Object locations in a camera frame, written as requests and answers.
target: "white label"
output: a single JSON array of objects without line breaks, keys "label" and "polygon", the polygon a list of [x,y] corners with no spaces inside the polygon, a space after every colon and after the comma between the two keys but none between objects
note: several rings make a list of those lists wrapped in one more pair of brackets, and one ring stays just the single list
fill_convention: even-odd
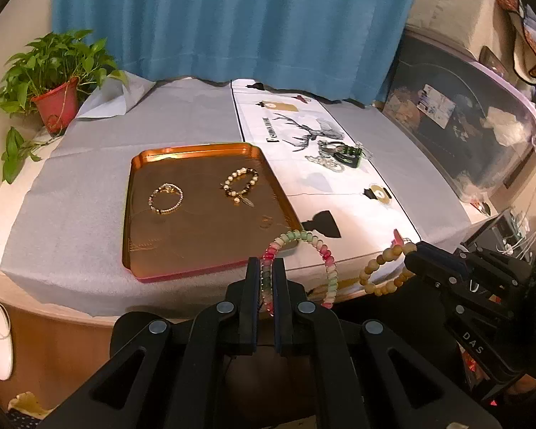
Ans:
[{"label": "white label", "polygon": [[429,84],[425,84],[423,90],[419,90],[419,104],[417,108],[442,128],[445,128],[449,122],[455,106],[451,100]]}]

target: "metal bolt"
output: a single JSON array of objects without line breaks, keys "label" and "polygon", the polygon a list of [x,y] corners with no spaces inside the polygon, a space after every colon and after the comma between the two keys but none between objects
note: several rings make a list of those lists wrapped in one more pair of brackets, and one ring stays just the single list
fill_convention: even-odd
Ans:
[{"label": "metal bolt", "polygon": [[298,303],[298,311],[300,311],[300,313],[309,315],[310,313],[316,311],[316,305],[314,305],[311,301],[301,301]]},{"label": "metal bolt", "polygon": [[221,301],[220,303],[217,303],[217,311],[224,315],[231,313],[233,309],[234,305],[229,301]]},{"label": "metal bolt", "polygon": [[151,324],[149,324],[149,332],[152,334],[160,334],[161,332],[164,332],[167,330],[167,323],[164,321],[161,321],[160,319],[157,319],[156,321],[153,321]]},{"label": "metal bolt", "polygon": [[379,335],[383,332],[383,324],[379,321],[368,321],[365,323],[365,330],[369,334]]}]

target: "yellow beaded bracelet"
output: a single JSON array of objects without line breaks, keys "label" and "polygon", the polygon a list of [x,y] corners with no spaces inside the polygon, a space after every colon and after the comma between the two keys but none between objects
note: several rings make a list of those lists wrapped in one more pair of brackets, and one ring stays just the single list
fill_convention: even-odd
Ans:
[{"label": "yellow beaded bracelet", "polygon": [[367,266],[365,266],[365,268],[362,269],[359,273],[359,283],[363,285],[363,289],[365,290],[366,294],[375,294],[378,297],[381,297],[382,295],[392,294],[399,287],[401,287],[408,279],[413,277],[415,274],[409,271],[409,269],[407,269],[406,267],[403,267],[403,271],[396,279],[387,282],[382,287],[377,287],[374,283],[369,282],[369,278],[375,271],[379,269],[379,266],[389,261],[395,261],[399,258],[401,253],[403,255],[408,255],[409,253],[415,252],[416,250],[417,246],[412,242],[408,242],[403,246],[395,245],[392,248],[386,248],[385,250],[383,250],[383,253],[381,253],[381,255],[377,256],[376,259],[369,260]]}]

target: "red flower pot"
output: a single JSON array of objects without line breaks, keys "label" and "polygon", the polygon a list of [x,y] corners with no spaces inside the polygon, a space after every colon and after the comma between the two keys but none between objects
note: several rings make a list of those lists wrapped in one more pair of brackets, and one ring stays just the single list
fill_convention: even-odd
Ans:
[{"label": "red flower pot", "polygon": [[50,135],[59,134],[78,113],[78,80],[74,77],[59,87],[32,98]]}]

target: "tray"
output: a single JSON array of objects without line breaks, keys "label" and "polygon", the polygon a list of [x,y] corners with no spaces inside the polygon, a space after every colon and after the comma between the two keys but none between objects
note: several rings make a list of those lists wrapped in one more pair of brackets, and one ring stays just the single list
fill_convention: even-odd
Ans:
[{"label": "tray", "polygon": [[[221,186],[241,167],[256,169],[258,183],[235,204]],[[183,191],[174,212],[149,208],[149,195],[168,182]],[[233,188],[244,187],[245,178]],[[179,197],[160,193],[156,207]],[[244,266],[282,232],[301,230],[300,221],[262,150],[248,143],[147,150],[133,158],[123,228],[123,265],[140,282],[196,276]]]}]

